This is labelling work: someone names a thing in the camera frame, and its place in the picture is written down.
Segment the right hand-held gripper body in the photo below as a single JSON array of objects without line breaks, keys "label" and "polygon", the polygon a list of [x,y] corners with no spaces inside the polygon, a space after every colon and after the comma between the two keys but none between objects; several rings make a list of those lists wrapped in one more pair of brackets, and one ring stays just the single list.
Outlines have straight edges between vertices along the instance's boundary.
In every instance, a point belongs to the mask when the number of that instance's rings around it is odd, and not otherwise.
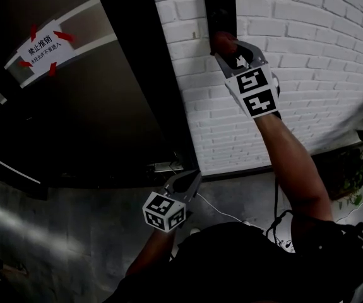
[{"label": "right hand-held gripper body", "polygon": [[278,93],[268,64],[227,78],[225,85],[248,118],[254,119],[279,111]]}]

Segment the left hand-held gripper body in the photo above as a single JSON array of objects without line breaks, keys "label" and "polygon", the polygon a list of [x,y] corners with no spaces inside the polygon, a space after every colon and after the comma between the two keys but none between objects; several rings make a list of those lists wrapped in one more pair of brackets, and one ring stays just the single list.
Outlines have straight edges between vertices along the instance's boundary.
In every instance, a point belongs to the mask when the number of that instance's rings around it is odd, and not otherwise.
[{"label": "left hand-held gripper body", "polygon": [[177,191],[166,184],[161,192],[152,191],[142,207],[145,223],[162,232],[173,231],[187,219],[191,190]]}]

